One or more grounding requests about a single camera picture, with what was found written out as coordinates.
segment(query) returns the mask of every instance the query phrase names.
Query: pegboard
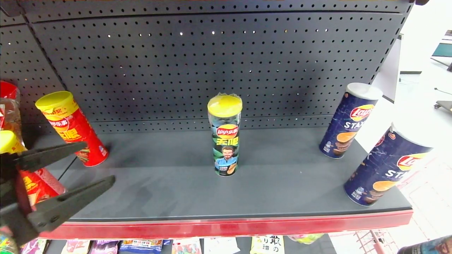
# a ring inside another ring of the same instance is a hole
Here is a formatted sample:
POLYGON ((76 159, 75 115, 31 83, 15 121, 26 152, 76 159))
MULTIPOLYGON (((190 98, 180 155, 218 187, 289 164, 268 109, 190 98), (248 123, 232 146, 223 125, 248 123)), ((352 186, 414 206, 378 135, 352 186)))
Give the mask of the pegboard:
POLYGON ((218 92, 243 117, 331 115, 370 83, 404 14, 200 14, 34 24, 92 122, 197 119, 218 92))
POLYGON ((408 13, 409 0, 229 0, 229 1, 21 1, 31 22, 129 15, 167 15, 237 12, 349 11, 408 13))
POLYGON ((22 16, 8 17, 3 13, 3 11, 0 11, 0 27, 24 23, 25 20, 22 16))
POLYGON ((22 122, 47 122, 34 103, 43 95, 64 88, 28 26, 1 27, 0 47, 0 79, 20 89, 22 122))
MULTIPOLYGON (((300 128, 300 127, 327 127, 331 116, 310 117, 254 117, 243 118, 240 129, 270 129, 270 128, 300 128)), ((155 120, 155 121, 121 121, 121 122, 92 122, 91 126, 96 133, 128 133, 128 132, 182 132, 207 131, 208 119, 184 120, 155 120)), ((28 133, 54 134, 55 130, 50 124, 29 124, 28 133)))

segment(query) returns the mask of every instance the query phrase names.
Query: lay's stax can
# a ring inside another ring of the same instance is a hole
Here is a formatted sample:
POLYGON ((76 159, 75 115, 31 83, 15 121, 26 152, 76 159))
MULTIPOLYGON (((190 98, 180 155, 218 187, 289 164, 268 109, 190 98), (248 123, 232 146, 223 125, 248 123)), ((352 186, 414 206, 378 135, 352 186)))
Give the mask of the lay's stax can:
POLYGON ((220 176, 231 176, 237 171, 242 107, 242 99, 236 94, 218 94, 207 104, 215 172, 220 176))
POLYGON ((344 185, 348 197, 371 206, 433 148, 432 140, 401 118, 394 121, 344 185))
MULTIPOLYGON (((27 149, 12 131, 0 131, 0 153, 20 153, 27 149)), ((20 171, 30 205, 63 194, 64 186, 45 168, 35 172, 20 171)))
POLYGON ((368 84, 348 84, 320 142, 320 151, 333 159, 342 158, 382 95, 381 90, 368 84))
POLYGON ((47 94, 37 100, 35 105, 66 143, 86 142, 88 146, 75 153, 83 165, 94 167, 107 159, 107 149, 97 137, 71 92, 47 94))

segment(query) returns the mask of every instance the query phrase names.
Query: store shelf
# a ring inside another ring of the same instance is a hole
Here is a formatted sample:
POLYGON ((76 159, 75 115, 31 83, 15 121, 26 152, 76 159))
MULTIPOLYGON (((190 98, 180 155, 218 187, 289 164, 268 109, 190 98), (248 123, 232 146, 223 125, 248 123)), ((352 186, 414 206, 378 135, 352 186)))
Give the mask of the store shelf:
MULTIPOLYGON (((30 136, 29 134, 27 135, 26 133, 24 133, 24 142, 25 146, 28 149, 46 148, 64 144, 64 141, 59 135, 57 135, 56 132, 55 134, 44 136, 30 136)), ((60 177, 64 174, 66 169, 69 168, 69 166, 75 159, 75 155, 70 155, 64 159, 46 166, 46 169, 49 170, 49 172, 52 173, 52 175, 54 175, 57 179, 60 179, 60 177)))
MULTIPOLYGON (((249 254, 251 249, 251 237, 236 237, 237 246, 240 252, 236 254, 249 254)), ((65 240, 53 240, 46 251, 46 254, 60 254, 63 250, 65 240)), ((201 239, 202 253, 204 252, 204 239, 201 239)), ((131 254, 127 251, 118 251, 119 254, 131 254)), ((170 254, 171 245, 162 247, 161 254, 170 254)), ((336 254, 333 243, 328 234, 325 234, 311 245, 300 244, 290 240, 287 236, 284 237, 284 253, 285 254, 336 254)))
POLYGON ((291 235, 408 224, 410 203, 396 188, 372 207, 353 203, 342 185, 366 156, 355 141, 345 157, 318 150, 325 128, 240 132, 237 173, 213 169, 207 131, 99 135, 110 157, 78 160, 61 182, 69 189, 116 175, 115 185, 49 239, 291 235))

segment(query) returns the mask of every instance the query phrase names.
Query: lay's logo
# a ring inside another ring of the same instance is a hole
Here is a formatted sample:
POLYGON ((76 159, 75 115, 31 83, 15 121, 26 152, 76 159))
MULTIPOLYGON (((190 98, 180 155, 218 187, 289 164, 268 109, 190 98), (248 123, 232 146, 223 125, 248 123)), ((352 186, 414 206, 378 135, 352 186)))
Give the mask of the lay's logo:
POLYGON ((217 128, 217 136, 223 139, 235 138, 239 127, 235 124, 223 124, 217 128))
POLYGON ((350 118, 355 122, 359 122, 370 115, 373 107, 372 104, 356 107, 350 112, 350 118))
POLYGON ((427 153, 402 156, 397 161, 397 167, 402 171, 410 170, 420 159, 424 158, 426 154, 427 153))

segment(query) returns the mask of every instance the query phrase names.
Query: red chip can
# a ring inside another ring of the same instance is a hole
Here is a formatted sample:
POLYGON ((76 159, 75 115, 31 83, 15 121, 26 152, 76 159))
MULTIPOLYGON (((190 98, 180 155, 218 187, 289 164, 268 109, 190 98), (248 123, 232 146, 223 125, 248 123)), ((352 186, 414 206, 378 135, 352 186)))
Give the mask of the red chip can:
POLYGON ((35 103, 66 143, 84 141, 88 145, 75 153, 87 167, 101 164, 108 151, 97 137, 71 92, 60 91, 43 96, 35 103))
MULTIPOLYGON (((0 131, 0 153, 19 153, 27 149, 12 131, 0 131)), ((64 186, 45 168, 35 172, 20 171, 30 205, 63 194, 64 186)))

